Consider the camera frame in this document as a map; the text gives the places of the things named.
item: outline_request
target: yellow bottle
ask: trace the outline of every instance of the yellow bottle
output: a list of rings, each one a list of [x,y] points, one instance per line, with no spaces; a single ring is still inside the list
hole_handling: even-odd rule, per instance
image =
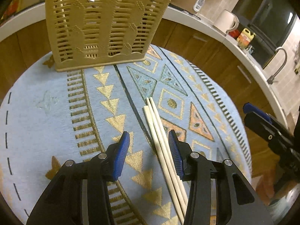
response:
[[[236,39],[236,41],[238,42],[238,47],[241,48],[242,50],[244,50],[249,45],[249,43],[252,41],[254,36],[256,36],[255,33],[253,33],[251,35],[251,32],[247,28],[244,28],[242,33]]]

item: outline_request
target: kitchen counter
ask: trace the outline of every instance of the kitchen counter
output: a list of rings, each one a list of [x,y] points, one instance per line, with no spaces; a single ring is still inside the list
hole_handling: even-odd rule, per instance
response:
[[[46,19],[44,3],[25,10],[0,27],[0,42],[20,29],[44,19]],[[190,16],[174,8],[168,7],[163,15],[163,19],[167,19],[195,29],[224,44],[241,61],[241,63],[253,76],[269,101],[276,118],[287,127],[285,114],[278,98],[276,97],[276,94],[272,90],[272,87],[266,82],[266,77],[263,74],[262,68],[253,57],[251,57],[249,54],[245,54],[240,48],[237,47],[237,42],[232,37],[229,35],[226,36],[217,31],[212,27],[209,21],[205,20],[205,18],[200,20],[195,16]]]

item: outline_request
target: chopstick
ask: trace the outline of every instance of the chopstick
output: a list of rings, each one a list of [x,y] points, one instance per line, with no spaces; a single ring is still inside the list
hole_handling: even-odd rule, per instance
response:
[[[174,185],[174,188],[175,188],[175,191],[176,191],[179,203],[180,203],[180,207],[182,209],[183,215],[185,216],[187,205],[186,205],[186,203],[185,203],[185,201],[183,199],[182,192],[180,190],[179,183],[178,183],[178,180],[176,178],[178,176],[176,174],[176,171],[174,171],[174,169],[172,167],[173,159],[171,161],[170,157],[168,155],[168,151],[167,151],[166,145],[164,143],[164,140],[163,140],[163,137],[162,137],[162,133],[161,133],[160,128],[158,126],[157,119],[155,118],[155,114],[154,114],[154,111],[152,109],[151,103],[150,103],[150,101],[149,101],[148,98],[146,98],[146,101],[147,101],[147,104],[148,104],[148,107],[149,107],[149,110],[150,110],[150,113],[151,113],[152,121],[153,121],[153,124],[154,124],[154,128],[155,128],[155,131],[156,131],[156,134],[157,134],[157,137],[158,137],[158,141],[159,141],[159,144],[160,144],[160,147],[161,147],[161,150],[162,150],[162,154],[163,154],[164,160],[165,160],[165,162],[167,164],[169,174],[170,174],[170,176],[172,178],[172,183]]]
[[[179,204],[179,201],[178,201],[178,198],[177,198],[177,195],[176,195],[175,188],[174,188],[173,183],[172,183],[171,176],[170,176],[169,171],[168,171],[166,161],[164,159],[161,147],[159,145],[159,140],[157,138],[157,135],[156,135],[156,132],[155,132],[155,129],[154,129],[154,125],[153,125],[153,121],[152,121],[152,117],[151,117],[149,107],[144,106],[143,109],[144,109],[144,112],[145,112],[147,122],[149,124],[149,128],[150,128],[150,132],[151,132],[151,135],[152,135],[152,138],[153,138],[153,142],[154,142],[155,148],[157,150],[158,159],[159,159],[159,162],[160,162],[161,167],[163,169],[163,173],[164,173],[164,176],[166,178],[166,182],[167,182],[167,185],[169,187],[169,190],[170,190],[170,193],[171,193],[171,197],[172,197],[177,215],[178,215],[178,217],[181,221],[181,224],[183,224],[184,223],[184,216],[183,216],[182,210],[180,208],[180,204]]]
[[[152,97],[150,97],[150,102],[151,102],[151,105],[152,105],[152,108],[153,108],[153,111],[154,111],[154,115],[155,115],[155,118],[158,122],[158,127],[160,129],[160,132],[162,133],[162,137],[163,137],[163,141],[164,141],[164,145],[166,146],[166,149],[167,149],[167,154],[169,156],[169,159],[171,160],[171,164],[172,164],[172,167],[173,167],[173,170],[174,172],[176,173],[176,170],[175,170],[175,166],[174,166],[174,162],[173,162],[173,158],[172,158],[172,154],[171,154],[171,150],[170,150],[170,147],[169,147],[169,142],[168,142],[168,138],[166,136],[166,132],[164,130],[164,127],[163,127],[163,124],[161,122],[161,118],[159,116],[159,113],[157,111],[157,108],[156,108],[156,105],[152,99]],[[179,176],[176,175],[176,179],[177,179],[177,182],[179,184],[179,188],[180,188],[180,191],[182,193],[182,196],[183,196],[183,200],[185,202],[185,205],[187,206],[188,205],[188,196],[187,196],[187,193],[185,191],[185,188],[183,186],[183,182],[180,180]]]

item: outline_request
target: white kettle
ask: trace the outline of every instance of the white kettle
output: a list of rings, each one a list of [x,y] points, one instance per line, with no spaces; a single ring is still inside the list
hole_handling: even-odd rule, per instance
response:
[[[222,31],[224,34],[227,34],[228,32],[234,31],[238,28],[239,18],[233,13],[224,10],[214,22],[213,26]]]

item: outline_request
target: blue tablecloth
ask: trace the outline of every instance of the blue tablecloth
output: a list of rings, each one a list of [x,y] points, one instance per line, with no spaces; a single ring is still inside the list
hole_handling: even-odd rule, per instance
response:
[[[233,102],[180,56],[152,46],[143,62],[65,73],[52,65],[51,53],[32,65],[0,108],[0,191],[22,222],[66,160],[88,161],[128,131],[122,176],[109,186],[116,222],[180,223],[143,113],[147,97],[166,132],[174,129],[208,159],[231,158],[251,180],[247,136]]]

